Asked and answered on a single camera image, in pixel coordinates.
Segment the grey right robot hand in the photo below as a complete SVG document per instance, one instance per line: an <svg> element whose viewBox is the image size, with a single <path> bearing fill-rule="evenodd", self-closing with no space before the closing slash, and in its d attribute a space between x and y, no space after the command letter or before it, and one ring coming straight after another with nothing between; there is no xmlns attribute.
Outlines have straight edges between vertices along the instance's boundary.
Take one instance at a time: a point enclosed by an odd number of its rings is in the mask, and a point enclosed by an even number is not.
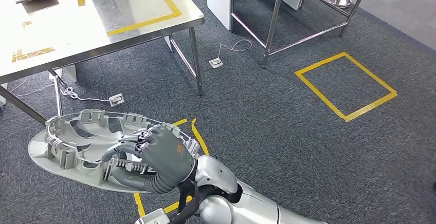
<svg viewBox="0 0 436 224"><path fill-rule="evenodd" d="M156 173L130 172L122 167L111 169L111 176L119 183L138 191L164 194L172 191L192 173L195 160L182 141L164 125L125 135L102 155L108 162L114 155L132 154L141 158Z"/></svg>

